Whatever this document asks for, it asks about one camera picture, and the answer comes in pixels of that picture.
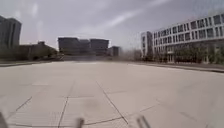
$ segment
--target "pavement crack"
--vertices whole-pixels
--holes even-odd
[[[109,96],[106,94],[106,92],[103,90],[103,88],[100,86],[100,84],[96,81],[99,88],[102,90],[103,94],[106,96],[107,100],[113,105],[113,107],[117,110],[121,118],[125,121],[126,124],[128,124],[128,121],[125,119],[125,117],[121,114],[121,112],[118,110],[118,108],[115,106],[115,104],[111,101]]]
[[[63,117],[64,117],[65,109],[66,109],[66,107],[67,107],[68,100],[69,100],[69,96],[70,96],[70,93],[72,92],[72,90],[73,90],[73,85],[71,86],[71,89],[70,89],[70,91],[69,91],[69,93],[68,93],[68,96],[66,97],[65,105],[64,105],[63,111],[62,111],[62,113],[61,113],[61,117],[60,117],[59,123],[58,123],[58,128],[61,127],[60,125],[61,125],[62,119],[63,119]]]
[[[27,99],[22,105],[20,105],[8,118],[7,120],[12,117],[16,112],[21,109],[23,106],[25,106],[33,97],[31,96],[29,99]]]

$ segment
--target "ground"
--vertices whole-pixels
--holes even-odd
[[[0,109],[10,128],[223,128],[224,74],[109,62],[0,68]]]

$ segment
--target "building facade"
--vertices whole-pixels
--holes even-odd
[[[78,39],[73,37],[58,38],[59,52],[65,55],[96,55],[107,54],[109,40],[103,39]]]
[[[158,56],[166,56],[167,61],[175,62],[178,58],[177,51],[186,48],[201,49],[203,47],[207,53],[209,47],[217,48],[224,44],[224,12],[213,13],[213,15],[157,30],[152,33],[152,42],[153,45],[149,49],[152,49],[154,59]]]
[[[108,54],[111,57],[119,57],[120,56],[120,52],[121,52],[121,47],[112,46],[112,47],[108,48]]]
[[[148,58],[153,53],[152,33],[144,32],[141,34],[141,57]]]
[[[14,18],[0,17],[0,49],[19,45],[22,24]]]

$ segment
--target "white building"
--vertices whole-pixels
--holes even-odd
[[[0,49],[19,45],[21,23],[14,18],[0,16]]]
[[[168,61],[174,61],[173,54],[178,47],[224,43],[224,12],[178,23],[152,34],[153,44],[149,49],[152,49],[153,56],[157,53],[167,54]]]

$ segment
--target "window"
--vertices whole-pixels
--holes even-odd
[[[183,25],[179,25],[178,26],[178,32],[183,32],[184,30],[183,30]]]
[[[196,29],[196,28],[197,28],[196,21],[191,22],[191,29]]]
[[[175,38],[175,36],[173,36],[173,42],[174,42],[174,43],[176,42],[176,38]]]
[[[221,17],[220,17],[220,15],[216,15],[213,18],[214,18],[215,25],[221,24]]]
[[[203,39],[206,37],[205,30],[199,30],[199,39]]]
[[[177,35],[176,35],[176,42],[179,42]]]
[[[177,33],[177,27],[173,27],[173,34]]]
[[[192,39],[194,40],[194,32],[191,32]]]
[[[143,47],[143,48],[145,47],[145,43],[142,43],[142,47]]]
[[[186,41],[189,41],[191,39],[191,37],[190,37],[190,33],[186,33],[185,34],[185,40]]]
[[[207,29],[208,38],[214,37],[214,31],[212,28]]]
[[[224,23],[224,14],[221,15],[222,23]]]
[[[186,27],[186,24],[184,24],[184,31],[187,31],[187,27]]]
[[[189,24],[187,23],[187,30],[189,31],[190,29],[189,29]]]
[[[172,38],[171,38],[171,36],[168,37],[168,43],[172,43]]]
[[[172,34],[172,29],[170,28],[170,34]]]
[[[219,31],[220,31],[220,36],[223,36],[223,30],[222,30],[222,27],[219,27]]]
[[[211,17],[208,18],[208,21],[209,21],[209,25],[212,26],[212,18]]]
[[[216,36],[219,37],[219,29],[218,29],[218,27],[215,28],[215,33],[216,33]]]
[[[179,41],[184,41],[184,34],[178,35]]]
[[[202,20],[198,20],[197,23],[198,23],[198,28],[203,28],[203,27],[205,27],[205,25],[204,25],[204,20],[203,20],[203,19],[202,19]]]
[[[195,39],[198,39],[198,32],[195,31]]]
[[[208,27],[208,19],[207,18],[205,18],[205,25],[206,25],[206,27]]]

